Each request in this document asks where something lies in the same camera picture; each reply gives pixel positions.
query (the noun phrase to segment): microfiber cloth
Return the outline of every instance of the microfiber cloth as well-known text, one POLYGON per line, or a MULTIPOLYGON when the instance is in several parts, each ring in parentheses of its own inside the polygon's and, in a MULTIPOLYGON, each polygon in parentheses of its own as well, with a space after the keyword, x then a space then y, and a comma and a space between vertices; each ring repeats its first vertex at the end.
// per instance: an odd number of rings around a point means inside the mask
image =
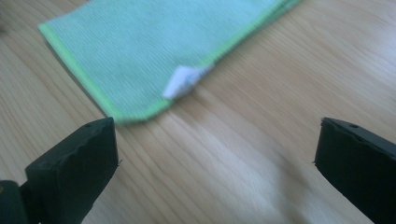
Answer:
POLYGON ((93 0, 38 26, 117 123, 149 119, 298 0, 93 0))

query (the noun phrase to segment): white label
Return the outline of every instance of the white label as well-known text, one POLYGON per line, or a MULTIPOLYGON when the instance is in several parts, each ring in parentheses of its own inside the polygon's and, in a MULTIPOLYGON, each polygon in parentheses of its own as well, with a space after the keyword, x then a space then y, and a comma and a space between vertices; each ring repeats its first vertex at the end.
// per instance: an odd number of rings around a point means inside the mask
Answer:
POLYGON ((179 66, 169 80, 163 92, 163 97, 166 99, 175 99, 189 93, 212 67, 213 65, 200 68, 179 66))

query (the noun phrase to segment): dark green object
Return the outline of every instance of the dark green object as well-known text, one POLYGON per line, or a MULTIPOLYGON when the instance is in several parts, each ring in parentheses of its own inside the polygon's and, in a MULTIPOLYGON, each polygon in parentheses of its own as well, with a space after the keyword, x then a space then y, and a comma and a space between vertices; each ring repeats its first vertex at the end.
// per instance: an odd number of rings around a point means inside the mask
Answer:
MULTIPOLYGON (((20 192, 29 223, 81 223, 118 164, 112 118, 79 128, 26 167, 28 181, 20 192)), ((0 217, 23 216, 9 212, 0 210, 0 217)))
POLYGON ((396 145, 358 125, 323 119, 315 164, 374 223, 396 223, 396 145))

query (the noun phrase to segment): wood grain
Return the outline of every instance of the wood grain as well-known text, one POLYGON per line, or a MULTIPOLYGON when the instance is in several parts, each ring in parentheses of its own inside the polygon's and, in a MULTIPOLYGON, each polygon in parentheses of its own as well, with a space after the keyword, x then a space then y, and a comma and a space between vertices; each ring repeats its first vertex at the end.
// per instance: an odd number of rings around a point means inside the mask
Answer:
MULTIPOLYGON (((104 116, 37 31, 84 0, 1 0, 0 179, 104 116)), ((84 223, 371 223, 311 163, 320 118, 396 142, 396 2, 305 0, 159 117, 84 223)))

